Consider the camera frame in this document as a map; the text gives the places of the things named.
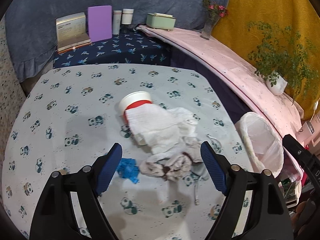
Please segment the blue wrapper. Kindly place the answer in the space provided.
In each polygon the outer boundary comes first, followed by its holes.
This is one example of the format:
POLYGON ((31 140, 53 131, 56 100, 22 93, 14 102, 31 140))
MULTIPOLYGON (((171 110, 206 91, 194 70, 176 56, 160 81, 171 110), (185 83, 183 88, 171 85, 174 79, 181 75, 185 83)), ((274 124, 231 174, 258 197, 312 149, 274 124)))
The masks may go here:
POLYGON ((120 178, 129 179, 134 184, 139 182, 139 167, 137 166, 135 159, 121 158, 116 171, 120 178))

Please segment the stained tissue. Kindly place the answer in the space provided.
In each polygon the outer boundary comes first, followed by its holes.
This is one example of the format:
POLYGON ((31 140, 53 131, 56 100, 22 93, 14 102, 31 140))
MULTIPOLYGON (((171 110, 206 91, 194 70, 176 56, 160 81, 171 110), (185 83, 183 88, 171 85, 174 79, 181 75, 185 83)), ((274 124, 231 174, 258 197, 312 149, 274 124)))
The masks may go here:
POLYGON ((193 160, 183 152, 173 155, 164 163, 151 163, 144 160, 139 170, 141 174, 150 177, 163 178, 164 180, 178 181, 190 171, 193 160))

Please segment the white paper towel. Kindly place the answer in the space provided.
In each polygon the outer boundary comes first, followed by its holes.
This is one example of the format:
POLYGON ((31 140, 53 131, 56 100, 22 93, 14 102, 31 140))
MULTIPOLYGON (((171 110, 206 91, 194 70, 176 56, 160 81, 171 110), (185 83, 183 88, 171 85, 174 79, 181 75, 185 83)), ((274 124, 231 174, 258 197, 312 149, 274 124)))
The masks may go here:
POLYGON ((195 138, 198 120, 182 107, 164 109, 146 103, 125 111, 130 131, 139 145, 151 148, 153 155, 167 152, 184 137, 195 138))

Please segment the red white paper cup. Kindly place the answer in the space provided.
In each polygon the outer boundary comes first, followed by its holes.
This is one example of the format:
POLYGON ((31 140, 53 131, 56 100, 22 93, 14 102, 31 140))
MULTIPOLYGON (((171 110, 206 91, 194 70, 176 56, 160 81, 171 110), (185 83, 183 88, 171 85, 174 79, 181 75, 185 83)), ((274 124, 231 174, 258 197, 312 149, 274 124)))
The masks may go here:
POLYGON ((127 109, 132 109, 145 103, 152 103, 151 95, 148 92, 137 91, 130 93, 122 98, 119 103, 120 114, 124 115, 127 109))

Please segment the white lined trash bin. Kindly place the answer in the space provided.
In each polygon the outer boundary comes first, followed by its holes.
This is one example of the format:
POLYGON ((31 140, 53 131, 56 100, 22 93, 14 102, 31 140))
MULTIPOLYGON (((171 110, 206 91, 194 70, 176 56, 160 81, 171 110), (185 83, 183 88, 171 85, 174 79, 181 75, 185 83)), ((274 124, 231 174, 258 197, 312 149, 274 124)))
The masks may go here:
POLYGON ((280 137, 268 122, 255 112, 247 112, 235 124, 242 139, 253 171, 265 169, 277 177, 284 164, 284 149, 280 137))

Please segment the pink thermos cup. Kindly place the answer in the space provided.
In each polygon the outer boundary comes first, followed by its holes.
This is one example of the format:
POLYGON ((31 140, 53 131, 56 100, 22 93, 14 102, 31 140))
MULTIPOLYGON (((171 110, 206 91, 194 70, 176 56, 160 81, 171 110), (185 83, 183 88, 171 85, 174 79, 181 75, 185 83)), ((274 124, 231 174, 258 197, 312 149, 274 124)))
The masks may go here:
POLYGON ((299 141, 307 142, 313 139, 319 133, 319 116, 315 114, 312 119, 304 122, 298 132, 299 141))

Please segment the panda print tablecloth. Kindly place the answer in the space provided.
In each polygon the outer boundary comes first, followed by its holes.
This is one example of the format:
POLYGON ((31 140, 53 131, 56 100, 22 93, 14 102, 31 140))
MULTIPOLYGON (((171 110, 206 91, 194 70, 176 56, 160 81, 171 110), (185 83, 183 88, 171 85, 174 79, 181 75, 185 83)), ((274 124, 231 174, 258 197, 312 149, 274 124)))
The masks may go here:
MULTIPOLYGON (((164 109, 182 107, 198 120, 197 136, 230 163, 251 170, 242 141, 208 79, 187 69, 145 64, 99 64, 51 70, 37 82, 13 125, 2 170, 6 213, 29 237, 37 201, 55 170, 91 165, 114 143, 140 163, 150 154, 136 144, 118 105, 146 91, 164 109)), ((204 239, 224 201, 210 179, 194 187, 140 174, 139 182, 114 175, 99 198, 120 239, 204 239)))

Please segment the pink bedsheet cover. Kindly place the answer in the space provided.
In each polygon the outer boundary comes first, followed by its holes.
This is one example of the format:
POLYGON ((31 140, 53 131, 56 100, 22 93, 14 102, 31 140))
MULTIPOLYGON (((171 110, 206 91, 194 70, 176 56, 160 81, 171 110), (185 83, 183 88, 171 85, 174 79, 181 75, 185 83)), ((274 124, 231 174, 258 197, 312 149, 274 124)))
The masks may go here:
POLYGON ((156 37, 199 61, 218 76, 255 113, 262 115, 274 130, 283 137, 295 136, 302 126, 300 115, 286 95, 273 95, 255 68, 227 46, 211 37, 205 40, 200 33, 174 28, 152 29, 139 25, 138 30, 156 37))

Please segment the green plant white pot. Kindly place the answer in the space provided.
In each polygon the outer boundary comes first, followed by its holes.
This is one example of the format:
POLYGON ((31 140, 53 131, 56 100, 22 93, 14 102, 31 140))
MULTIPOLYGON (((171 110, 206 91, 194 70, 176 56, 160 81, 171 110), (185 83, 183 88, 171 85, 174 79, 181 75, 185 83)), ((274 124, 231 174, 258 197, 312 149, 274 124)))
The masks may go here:
POLYGON ((287 88, 293 101, 316 95, 311 86, 319 80, 319 73, 311 61, 318 49, 309 38, 290 25, 282 28, 276 23, 250 21, 247 28, 261 36, 248 59, 255 75, 263 78, 274 95, 287 88))

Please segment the navy patterned cloth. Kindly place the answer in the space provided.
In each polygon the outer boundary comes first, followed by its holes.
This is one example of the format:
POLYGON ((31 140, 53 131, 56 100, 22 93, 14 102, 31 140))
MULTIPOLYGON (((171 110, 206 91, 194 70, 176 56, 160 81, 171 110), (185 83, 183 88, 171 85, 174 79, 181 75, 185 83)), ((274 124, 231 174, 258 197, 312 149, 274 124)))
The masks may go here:
POLYGON ((114 35, 111 39, 55 53, 53 67, 63 68, 86 64, 131 63, 170 66, 171 47, 142 31, 114 35))

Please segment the purple box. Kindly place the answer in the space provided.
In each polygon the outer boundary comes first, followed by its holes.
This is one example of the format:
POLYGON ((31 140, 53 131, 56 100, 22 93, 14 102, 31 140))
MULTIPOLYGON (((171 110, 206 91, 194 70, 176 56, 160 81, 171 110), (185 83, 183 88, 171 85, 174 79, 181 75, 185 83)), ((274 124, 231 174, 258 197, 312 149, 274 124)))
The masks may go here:
POLYGON ((88 7, 88 34, 91 42, 112 38, 112 6, 88 7))

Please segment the white jar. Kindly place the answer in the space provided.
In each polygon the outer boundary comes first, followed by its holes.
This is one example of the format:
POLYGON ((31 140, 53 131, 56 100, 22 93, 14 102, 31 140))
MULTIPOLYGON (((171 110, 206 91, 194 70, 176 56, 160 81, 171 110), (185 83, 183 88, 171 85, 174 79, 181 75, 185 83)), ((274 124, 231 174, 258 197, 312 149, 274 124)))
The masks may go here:
POLYGON ((123 9, 122 16, 121 16, 121 23, 123 25, 130 25, 132 23, 133 13, 134 13, 133 9, 123 9))

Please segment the white tall bottle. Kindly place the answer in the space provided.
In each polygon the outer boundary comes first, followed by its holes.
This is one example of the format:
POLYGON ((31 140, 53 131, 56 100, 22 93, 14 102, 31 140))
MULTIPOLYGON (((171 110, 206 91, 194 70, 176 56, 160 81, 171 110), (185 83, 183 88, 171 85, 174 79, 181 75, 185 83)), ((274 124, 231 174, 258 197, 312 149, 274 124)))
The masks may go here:
POLYGON ((112 17, 112 34, 118 35, 120 33, 120 24, 121 24, 121 10, 114 10, 112 17))

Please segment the green tissue box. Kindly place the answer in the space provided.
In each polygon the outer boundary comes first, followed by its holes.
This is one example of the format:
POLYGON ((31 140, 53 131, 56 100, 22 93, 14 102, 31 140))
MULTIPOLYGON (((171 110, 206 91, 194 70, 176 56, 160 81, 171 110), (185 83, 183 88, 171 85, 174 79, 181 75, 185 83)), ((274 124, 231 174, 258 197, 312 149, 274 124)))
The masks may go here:
POLYGON ((153 29, 174 29, 176 18, 172 15, 160 14, 160 13, 148 13, 146 18, 146 25, 153 29))

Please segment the glass vase pink flowers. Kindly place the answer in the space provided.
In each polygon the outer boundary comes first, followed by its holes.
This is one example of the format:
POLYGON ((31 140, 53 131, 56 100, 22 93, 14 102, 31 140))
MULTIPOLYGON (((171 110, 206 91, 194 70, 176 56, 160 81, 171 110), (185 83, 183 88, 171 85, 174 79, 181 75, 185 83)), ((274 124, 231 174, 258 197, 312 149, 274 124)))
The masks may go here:
POLYGON ((202 0, 203 8, 206 13, 206 20, 204 28, 201 31, 201 37, 205 40, 209 40, 211 37, 212 29, 217 24, 220 18, 228 15, 228 10, 224 5, 217 4, 211 0, 202 0))

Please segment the blue blanket backdrop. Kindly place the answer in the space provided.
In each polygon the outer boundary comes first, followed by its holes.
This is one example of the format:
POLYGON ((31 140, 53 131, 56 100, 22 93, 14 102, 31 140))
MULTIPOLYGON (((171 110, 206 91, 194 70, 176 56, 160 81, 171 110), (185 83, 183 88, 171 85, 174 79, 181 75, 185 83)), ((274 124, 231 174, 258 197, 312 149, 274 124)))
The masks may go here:
MULTIPOLYGON (((212 0, 227 5, 229 0, 212 0)), ((204 25, 202 0, 13 0, 5 13, 7 45, 18 81, 36 76, 49 62, 57 45, 57 18, 110 5, 133 9, 132 24, 146 21, 149 13, 169 14, 176 26, 200 29, 204 25)))

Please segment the yellow fabric backdrop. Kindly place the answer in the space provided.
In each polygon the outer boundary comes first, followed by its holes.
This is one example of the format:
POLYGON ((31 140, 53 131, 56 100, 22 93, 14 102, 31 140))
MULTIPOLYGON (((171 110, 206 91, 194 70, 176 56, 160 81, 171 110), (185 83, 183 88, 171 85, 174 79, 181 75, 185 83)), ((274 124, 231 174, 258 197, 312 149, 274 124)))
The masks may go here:
POLYGON ((228 16, 219 20, 212 36, 244 60, 263 38, 247 24, 261 21, 291 26, 300 32, 302 42, 309 39, 317 49, 308 55, 309 64, 319 70, 319 16, 309 0, 229 0, 227 8, 228 16))

